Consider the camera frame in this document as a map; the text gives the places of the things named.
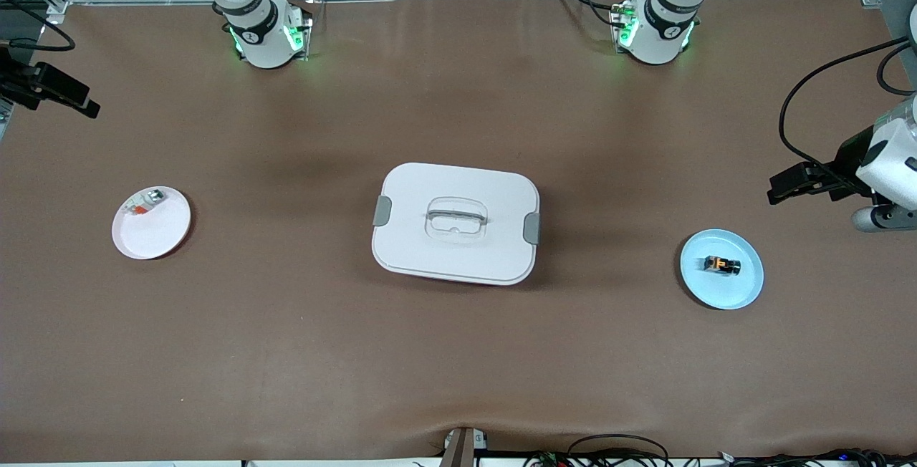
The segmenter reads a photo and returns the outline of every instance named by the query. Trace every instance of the black and orange battery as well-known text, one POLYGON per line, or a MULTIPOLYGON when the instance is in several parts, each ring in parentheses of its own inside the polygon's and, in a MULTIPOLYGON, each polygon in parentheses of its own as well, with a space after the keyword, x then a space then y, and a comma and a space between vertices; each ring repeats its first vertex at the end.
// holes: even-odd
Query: black and orange battery
POLYGON ((716 271, 720 274, 738 274, 742 270, 742 264, 731 259, 707 256, 707 259, 704 259, 704 270, 716 271))

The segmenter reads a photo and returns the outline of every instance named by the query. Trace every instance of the light blue plate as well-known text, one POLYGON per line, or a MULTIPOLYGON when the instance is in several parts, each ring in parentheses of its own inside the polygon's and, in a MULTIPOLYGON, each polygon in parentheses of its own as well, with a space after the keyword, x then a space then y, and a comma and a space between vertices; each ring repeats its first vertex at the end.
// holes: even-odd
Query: light blue plate
POLYGON ((751 304, 764 287, 764 265, 742 236, 719 228, 701 230, 681 249, 681 278, 702 303, 719 309, 751 304), (704 259, 718 256, 742 261, 738 275, 704 271, 704 259))

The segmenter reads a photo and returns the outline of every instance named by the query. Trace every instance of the brown table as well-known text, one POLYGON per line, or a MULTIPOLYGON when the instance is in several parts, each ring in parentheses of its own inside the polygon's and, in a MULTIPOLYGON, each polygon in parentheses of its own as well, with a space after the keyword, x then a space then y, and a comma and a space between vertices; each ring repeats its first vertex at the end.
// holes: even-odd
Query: brown table
MULTIPOLYGON (((632 432, 675 455, 917 448, 913 233, 865 199, 767 205, 798 160, 777 111, 813 67, 888 38, 858 0, 708 0, 677 62, 610 49, 560 0, 402 0, 317 13, 312 58, 234 59, 209 7, 75 7, 91 121, 17 110, 0 146, 0 460, 426 455, 632 432), (385 174, 428 161, 540 189, 516 287, 390 274, 385 174), (183 190, 186 245, 131 261, 119 203, 183 190), (749 239, 763 294, 714 311, 678 284, 704 228, 749 239)), ((897 97, 880 57, 806 87, 789 134, 829 159, 897 97)), ((906 85, 897 60, 891 81, 906 85)))

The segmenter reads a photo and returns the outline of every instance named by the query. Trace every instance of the round plate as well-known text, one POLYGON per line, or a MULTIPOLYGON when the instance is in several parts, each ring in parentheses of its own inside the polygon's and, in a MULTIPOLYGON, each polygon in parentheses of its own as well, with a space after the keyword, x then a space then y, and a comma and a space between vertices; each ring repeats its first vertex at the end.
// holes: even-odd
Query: round plate
POLYGON ((681 249, 681 278, 701 302, 719 309, 751 304, 764 287, 764 265, 742 236, 723 229, 698 232, 681 249), (717 256, 742 261, 737 275, 704 271, 704 259, 717 256))
POLYGON ((153 259, 163 256, 177 247, 191 227, 191 206, 188 199, 176 189, 166 186, 151 186, 134 195, 149 190, 161 190, 163 202, 157 203, 150 212, 130 215, 124 209, 124 200, 115 213, 112 222, 112 241, 122 254, 131 259, 153 259))

